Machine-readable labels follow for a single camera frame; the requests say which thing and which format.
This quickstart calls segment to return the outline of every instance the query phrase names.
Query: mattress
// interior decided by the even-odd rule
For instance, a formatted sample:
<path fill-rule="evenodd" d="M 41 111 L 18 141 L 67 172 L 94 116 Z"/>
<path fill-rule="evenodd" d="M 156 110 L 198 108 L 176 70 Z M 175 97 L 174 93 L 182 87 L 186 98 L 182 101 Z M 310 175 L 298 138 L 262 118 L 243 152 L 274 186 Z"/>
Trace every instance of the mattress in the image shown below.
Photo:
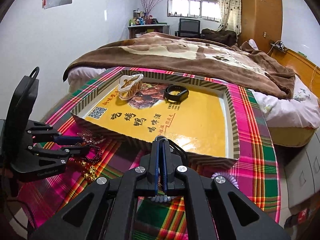
<path fill-rule="evenodd" d="M 77 67 L 68 75 L 69 92 L 74 92 L 105 69 Z M 296 76 L 293 99 L 278 99 L 255 92 L 274 144 L 300 147 L 309 142 L 320 127 L 318 98 Z"/>

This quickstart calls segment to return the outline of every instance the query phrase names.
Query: black wristband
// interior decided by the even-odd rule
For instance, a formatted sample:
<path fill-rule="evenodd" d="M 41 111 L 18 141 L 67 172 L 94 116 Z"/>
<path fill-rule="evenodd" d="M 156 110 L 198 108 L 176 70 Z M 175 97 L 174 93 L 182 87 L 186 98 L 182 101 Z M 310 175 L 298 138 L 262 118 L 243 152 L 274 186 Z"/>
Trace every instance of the black wristband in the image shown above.
<path fill-rule="evenodd" d="M 172 95 L 170 92 L 179 91 L 177 95 Z M 186 99 L 189 95 L 189 90 L 182 86 L 171 85 L 164 90 L 164 97 L 170 101 L 179 102 Z"/>

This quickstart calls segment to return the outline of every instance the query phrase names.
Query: office chair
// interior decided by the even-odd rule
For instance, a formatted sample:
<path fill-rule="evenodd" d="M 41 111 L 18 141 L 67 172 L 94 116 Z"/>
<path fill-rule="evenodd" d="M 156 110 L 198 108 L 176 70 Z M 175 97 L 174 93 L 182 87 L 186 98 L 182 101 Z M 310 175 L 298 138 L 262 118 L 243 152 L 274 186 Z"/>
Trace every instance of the office chair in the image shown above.
<path fill-rule="evenodd" d="M 182 38 L 201 38 L 200 21 L 180 18 L 179 30 L 176 32 Z"/>

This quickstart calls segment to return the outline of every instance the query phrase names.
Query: curtain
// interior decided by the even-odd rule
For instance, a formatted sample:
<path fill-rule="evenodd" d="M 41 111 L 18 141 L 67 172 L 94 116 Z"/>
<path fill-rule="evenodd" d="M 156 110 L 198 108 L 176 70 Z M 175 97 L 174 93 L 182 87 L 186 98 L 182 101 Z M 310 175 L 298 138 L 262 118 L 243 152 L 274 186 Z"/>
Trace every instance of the curtain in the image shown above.
<path fill-rule="evenodd" d="M 219 0 L 221 22 L 217 31 L 230 30 L 241 33 L 241 0 Z"/>

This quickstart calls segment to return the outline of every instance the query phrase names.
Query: plaid tablecloth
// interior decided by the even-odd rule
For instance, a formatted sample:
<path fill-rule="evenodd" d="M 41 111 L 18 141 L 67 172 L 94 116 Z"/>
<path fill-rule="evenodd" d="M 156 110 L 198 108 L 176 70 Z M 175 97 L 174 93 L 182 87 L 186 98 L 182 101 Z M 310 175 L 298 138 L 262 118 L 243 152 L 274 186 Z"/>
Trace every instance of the plaid tablecloth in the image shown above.
<path fill-rule="evenodd" d="M 71 109 L 96 84 L 123 68 L 113 68 L 88 82 L 81 90 L 61 102 L 48 116 L 46 123 L 64 135 L 76 135 L 82 131 L 73 118 Z M 227 172 L 234 176 L 239 189 L 258 207 L 267 212 L 276 222 L 280 217 L 280 184 L 278 165 L 270 134 L 259 106 L 249 90 L 242 87 L 203 78 L 227 85 L 233 97 L 234 107 L 238 114 L 237 125 L 240 140 L 240 159 Z M 42 147 L 57 149 L 55 143 L 46 143 Z M 101 144 L 102 161 L 96 164 L 97 174 L 110 179 L 121 176 L 128 169 L 139 165 L 144 152 L 134 150 L 126 143 L 107 139 Z M 210 177 L 214 170 L 210 166 L 192 164 L 199 174 Z M 64 174 L 26 183 L 19 192 L 19 199 L 29 204 L 39 227 L 54 215 L 57 210 L 79 194 L 88 183 L 74 167 L 68 166 Z M 188 239 L 184 202 L 177 197 L 169 203 L 154 203 L 148 198 L 140 197 L 135 223 L 135 239 Z"/>

